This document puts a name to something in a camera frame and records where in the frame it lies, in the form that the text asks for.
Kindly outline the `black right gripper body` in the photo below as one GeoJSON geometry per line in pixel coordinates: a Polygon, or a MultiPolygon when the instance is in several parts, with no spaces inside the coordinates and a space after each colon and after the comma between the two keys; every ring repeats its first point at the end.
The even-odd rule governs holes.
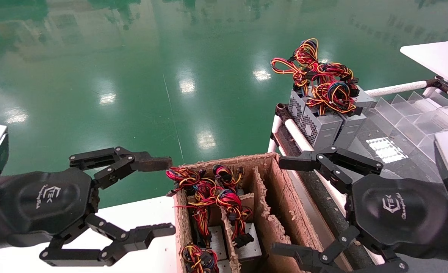
{"type": "Polygon", "coordinates": [[[448,218],[440,183],[369,174],[351,186],[354,224],[371,248],[432,245],[448,218]]]}

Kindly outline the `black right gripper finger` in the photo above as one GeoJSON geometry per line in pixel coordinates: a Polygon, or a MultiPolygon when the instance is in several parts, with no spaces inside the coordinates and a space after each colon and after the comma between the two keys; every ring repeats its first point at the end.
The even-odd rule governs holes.
{"type": "Polygon", "coordinates": [[[298,157],[279,157],[279,167],[285,170],[318,171],[342,194],[352,193],[352,178],[340,166],[366,176],[379,175],[383,164],[341,147],[329,146],[320,151],[303,151],[298,157]]]}
{"type": "MultiPolygon", "coordinates": [[[[288,256],[295,259],[302,271],[311,273],[343,273],[344,271],[332,265],[334,260],[353,242],[359,238],[360,231],[355,226],[349,226],[335,239],[323,252],[295,244],[274,242],[271,244],[271,253],[279,256],[288,256]]],[[[408,264],[397,257],[394,252],[382,252],[384,264],[373,265],[354,270],[354,273],[406,273],[408,264]]]]}

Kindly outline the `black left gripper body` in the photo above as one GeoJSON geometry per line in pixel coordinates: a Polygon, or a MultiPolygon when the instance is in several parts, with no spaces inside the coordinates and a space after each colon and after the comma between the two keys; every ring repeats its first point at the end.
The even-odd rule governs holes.
{"type": "Polygon", "coordinates": [[[0,178],[0,247],[30,247],[86,230],[84,219],[98,210],[92,178],[77,168],[0,178]]]}

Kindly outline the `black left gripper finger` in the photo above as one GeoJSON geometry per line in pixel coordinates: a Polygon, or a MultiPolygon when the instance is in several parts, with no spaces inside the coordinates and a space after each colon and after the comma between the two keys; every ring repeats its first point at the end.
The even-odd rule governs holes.
{"type": "Polygon", "coordinates": [[[106,189],[130,174],[165,171],[173,165],[171,157],[152,157],[149,152],[131,152],[123,147],[73,154],[69,166],[82,171],[101,168],[94,175],[94,188],[106,189]]]}
{"type": "Polygon", "coordinates": [[[130,252],[148,249],[156,237],[175,233],[176,228],[171,223],[138,226],[125,231],[91,213],[55,235],[49,246],[40,253],[40,259],[53,267],[110,267],[130,252]],[[110,239],[111,244],[102,250],[63,248],[65,243],[76,239],[88,229],[110,239]]]}

